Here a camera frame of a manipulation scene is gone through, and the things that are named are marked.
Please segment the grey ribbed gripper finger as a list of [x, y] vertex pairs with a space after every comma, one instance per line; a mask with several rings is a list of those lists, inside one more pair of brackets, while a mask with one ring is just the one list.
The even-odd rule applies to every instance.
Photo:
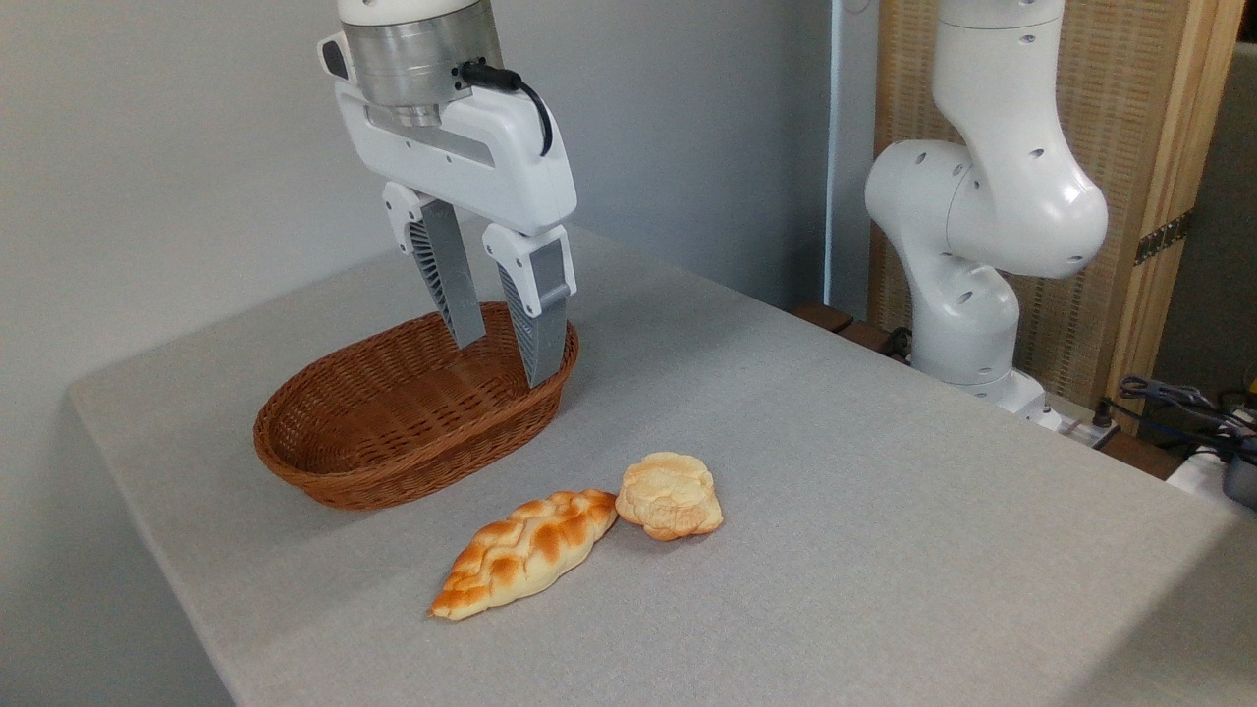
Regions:
[[385, 185], [383, 201], [400, 250], [412, 255], [458, 348], [468, 348], [486, 328], [458, 213], [440, 198], [395, 181]]
[[493, 223], [483, 244], [499, 268], [522, 367], [530, 387], [538, 387], [561, 370], [563, 359], [566, 303], [577, 292], [569, 237], [563, 226], [523, 237]]

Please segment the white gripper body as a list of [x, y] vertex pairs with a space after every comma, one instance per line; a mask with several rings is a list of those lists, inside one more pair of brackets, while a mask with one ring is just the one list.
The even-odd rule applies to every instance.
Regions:
[[401, 127], [334, 81], [354, 151], [372, 174], [538, 237], [574, 213], [577, 192], [561, 135], [547, 156], [530, 99], [476, 89], [444, 106], [436, 127]]

